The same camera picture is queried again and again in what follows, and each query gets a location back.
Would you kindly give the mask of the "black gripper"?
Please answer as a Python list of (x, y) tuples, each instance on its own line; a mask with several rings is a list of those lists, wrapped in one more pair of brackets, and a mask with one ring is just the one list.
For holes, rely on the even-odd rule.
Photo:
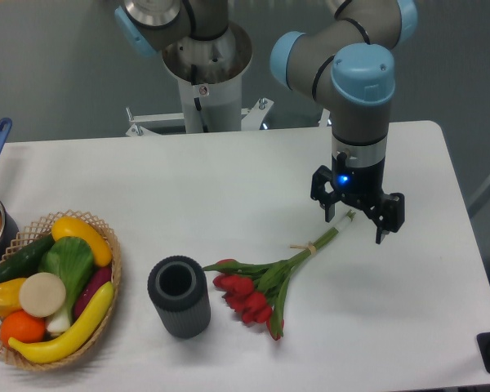
[[(385, 159), (370, 167), (348, 167), (345, 153), (332, 159), (332, 170), (322, 165), (312, 175), (310, 197), (324, 210), (325, 221), (335, 216), (335, 203), (363, 211), (376, 225), (376, 244), (389, 233), (397, 233), (405, 221), (405, 197), (384, 194)], [(332, 186), (327, 191), (326, 185)]]

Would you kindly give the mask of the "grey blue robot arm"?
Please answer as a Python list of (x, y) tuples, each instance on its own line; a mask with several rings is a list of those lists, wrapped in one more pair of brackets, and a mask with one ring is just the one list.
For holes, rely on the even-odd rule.
[[(382, 189), (395, 90), (392, 50), (417, 26), (412, 1), (335, 1), (317, 34), (285, 33), (269, 58), (274, 78), (330, 113), (332, 164), (312, 177), (310, 196), (331, 220), (337, 203), (362, 211), (376, 240), (405, 220), (401, 193)], [(160, 53), (180, 90), (189, 133), (242, 129), (242, 76), (252, 42), (226, 1), (124, 1), (114, 12), (143, 56)]]

